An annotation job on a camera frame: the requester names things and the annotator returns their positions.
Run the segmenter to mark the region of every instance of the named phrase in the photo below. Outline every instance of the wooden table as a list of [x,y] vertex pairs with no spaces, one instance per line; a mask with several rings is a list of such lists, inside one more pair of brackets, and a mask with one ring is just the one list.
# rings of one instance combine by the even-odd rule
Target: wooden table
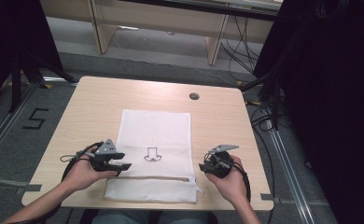
[[[191,93],[200,99],[191,100]],[[260,194],[269,194],[258,147],[252,132],[242,94],[237,89],[164,82],[127,80],[104,77],[83,77],[63,113],[49,146],[39,163],[31,184],[41,184],[39,192],[25,192],[22,203],[28,204],[60,183],[66,163],[63,155],[101,140],[116,142],[123,109],[191,114],[191,141],[195,174],[199,187],[196,204],[187,203],[119,203],[106,200],[106,180],[78,191],[63,206],[86,208],[233,210],[216,187],[200,171],[203,156],[219,144],[240,146],[231,154],[240,157],[248,173],[252,206],[255,210],[271,210],[273,201],[263,201]]]

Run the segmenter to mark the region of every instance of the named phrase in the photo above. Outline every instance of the person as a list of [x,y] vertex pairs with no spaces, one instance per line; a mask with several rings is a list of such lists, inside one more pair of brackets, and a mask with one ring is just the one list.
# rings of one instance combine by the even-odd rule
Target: person
[[[92,147],[91,149],[89,149],[89,152],[94,151],[95,149],[96,147]],[[89,157],[87,155],[81,156],[81,159],[88,158]],[[235,156],[231,156],[231,158],[234,162],[238,162],[239,164],[241,164],[241,160],[239,158]],[[44,194],[40,198],[36,199],[32,203],[23,207],[20,211],[16,212],[11,217],[8,217],[2,223],[18,223],[37,217],[42,217],[51,210],[53,210],[55,207],[57,207],[63,200],[65,200],[75,191],[86,189],[99,179],[110,178],[117,174],[118,172],[116,171],[96,172],[94,171],[94,169],[92,169],[91,164],[88,161],[79,160],[71,168],[66,178],[59,185],[57,185],[54,189]],[[215,175],[211,174],[206,174],[206,176],[212,183],[215,184],[222,197],[232,204],[240,219],[242,220],[242,223],[260,223],[255,211],[252,209],[251,204],[245,196],[245,184],[240,172],[238,172],[235,168],[232,168],[231,172],[224,178],[218,178]],[[105,221],[109,221],[109,216],[106,214],[107,211],[117,210],[100,211],[99,215],[93,220],[93,222],[105,223]],[[185,218],[186,216],[194,213],[190,214],[185,212],[179,214],[182,214],[182,217],[177,213],[172,213],[167,218]],[[198,218],[202,223],[205,223],[206,220],[201,214],[202,213],[195,213],[193,217],[191,217],[186,223],[192,223],[192,220],[195,218]]]

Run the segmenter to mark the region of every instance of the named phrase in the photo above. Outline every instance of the round black object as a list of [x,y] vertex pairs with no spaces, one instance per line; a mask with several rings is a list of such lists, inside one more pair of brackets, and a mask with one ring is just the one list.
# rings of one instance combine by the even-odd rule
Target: round black object
[[217,158],[215,156],[220,158],[220,161],[223,161],[224,163],[230,165],[230,164],[232,164],[231,155],[227,151],[222,151],[222,152],[218,152],[218,153],[214,154],[209,159],[211,162],[211,166],[215,168],[213,175],[216,175],[219,178],[223,178],[226,175],[228,175],[229,172],[231,171],[231,165],[230,165],[230,168],[223,167],[221,165],[217,166],[218,162],[217,162]]

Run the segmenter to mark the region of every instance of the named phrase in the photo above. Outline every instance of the desk leg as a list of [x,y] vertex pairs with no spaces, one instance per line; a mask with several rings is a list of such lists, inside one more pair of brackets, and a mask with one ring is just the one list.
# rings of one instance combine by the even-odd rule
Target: desk leg
[[220,41],[222,40],[223,32],[225,31],[226,25],[228,23],[228,18],[229,18],[228,15],[222,16],[219,27],[217,29],[216,37],[205,38],[207,52],[208,52],[208,63],[210,65],[214,65],[215,61],[217,60],[217,53],[219,52]]
[[114,33],[116,32],[117,25],[109,25],[104,23],[102,14],[95,3],[95,0],[87,0],[89,12],[91,14],[92,29],[94,31],[95,42],[99,53],[106,53],[107,48],[112,42]]

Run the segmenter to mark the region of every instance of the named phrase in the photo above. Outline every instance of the folded white cloth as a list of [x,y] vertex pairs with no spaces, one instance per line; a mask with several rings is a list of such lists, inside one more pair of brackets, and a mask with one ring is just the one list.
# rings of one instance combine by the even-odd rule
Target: folded white cloth
[[107,181],[105,197],[123,202],[196,203],[190,114],[123,110],[116,143],[128,171]]

